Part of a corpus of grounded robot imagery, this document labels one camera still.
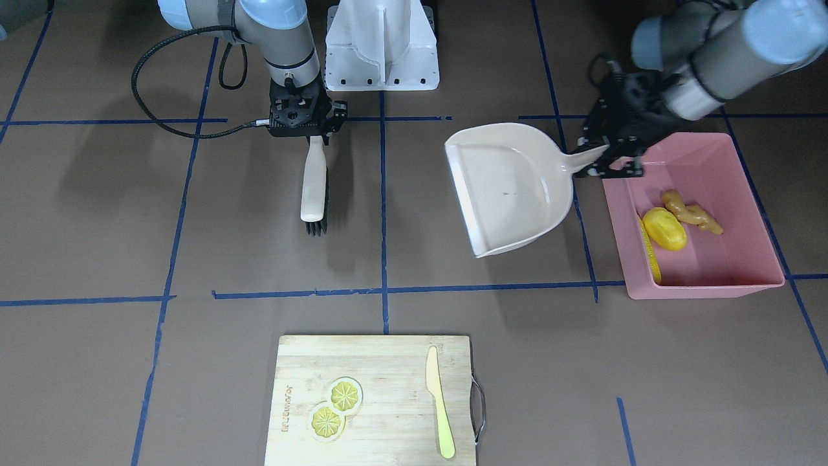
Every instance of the pink plastic container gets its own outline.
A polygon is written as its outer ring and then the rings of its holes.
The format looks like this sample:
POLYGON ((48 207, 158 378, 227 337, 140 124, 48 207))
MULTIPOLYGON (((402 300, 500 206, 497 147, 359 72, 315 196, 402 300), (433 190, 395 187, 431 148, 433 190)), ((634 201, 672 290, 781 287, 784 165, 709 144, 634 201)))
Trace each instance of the pink plastic container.
POLYGON ((737 298, 785 284, 785 276, 759 214, 733 140, 721 133, 675 133, 642 159, 641 178, 604 180, 627 293, 632 299, 737 298), (724 228, 723 235, 685 225, 687 247, 652 243, 662 272, 653 281, 638 218, 663 206, 662 192, 677 189, 724 228))

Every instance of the wooden cutting board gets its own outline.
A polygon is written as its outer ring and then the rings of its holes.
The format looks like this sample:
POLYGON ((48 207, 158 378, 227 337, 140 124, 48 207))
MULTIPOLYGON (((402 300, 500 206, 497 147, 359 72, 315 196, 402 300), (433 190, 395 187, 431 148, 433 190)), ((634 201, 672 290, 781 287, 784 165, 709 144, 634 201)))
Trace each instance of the wooden cutting board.
POLYGON ((477 462, 469 397, 471 347, 455 336, 315 336, 279 339, 267 434, 266 466, 435 466, 477 462), (456 453, 440 455, 434 397, 426 389, 426 354, 438 350, 445 408, 456 453), (311 411, 331 382, 354 378, 359 411, 342 434, 320 442, 311 411))

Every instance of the yellow knife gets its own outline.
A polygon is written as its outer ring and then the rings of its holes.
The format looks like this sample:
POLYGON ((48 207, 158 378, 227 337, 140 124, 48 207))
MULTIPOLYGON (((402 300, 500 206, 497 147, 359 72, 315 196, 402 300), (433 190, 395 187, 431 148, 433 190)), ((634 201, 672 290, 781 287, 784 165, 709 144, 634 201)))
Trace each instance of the yellow knife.
POLYGON ((443 386, 440 383, 440 366, 437 364, 437 347, 428 348, 426 358, 426 388, 434 396, 437 409, 437 438, 440 440, 440 454, 449 459, 455 456, 455 439, 451 436, 449 416, 445 412, 443 386))

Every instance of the dustpan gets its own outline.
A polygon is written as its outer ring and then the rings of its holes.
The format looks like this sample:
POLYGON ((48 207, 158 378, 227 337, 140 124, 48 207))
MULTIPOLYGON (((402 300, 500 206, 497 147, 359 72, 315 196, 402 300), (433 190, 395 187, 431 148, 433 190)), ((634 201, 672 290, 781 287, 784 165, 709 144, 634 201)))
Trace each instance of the dustpan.
POLYGON ((558 226, 572 206, 572 174, 606 148, 566 154, 540 129, 517 123, 464 129, 446 140, 474 255, 515 250, 558 226))

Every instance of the lemon slice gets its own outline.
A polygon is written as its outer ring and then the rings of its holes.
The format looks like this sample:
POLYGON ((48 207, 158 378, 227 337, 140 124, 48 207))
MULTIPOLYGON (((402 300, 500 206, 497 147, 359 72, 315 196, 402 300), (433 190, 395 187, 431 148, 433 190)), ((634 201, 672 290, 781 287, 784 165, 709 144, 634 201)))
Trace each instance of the lemon slice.
POLYGON ((345 429, 345 417, 330 408, 328 403, 321 403, 310 412, 310 430, 314 439, 330 442, 337 439, 345 429))
POLYGON ((341 377, 330 384, 330 406, 341 415, 355 413, 362 399, 362 386, 350 377, 341 377))

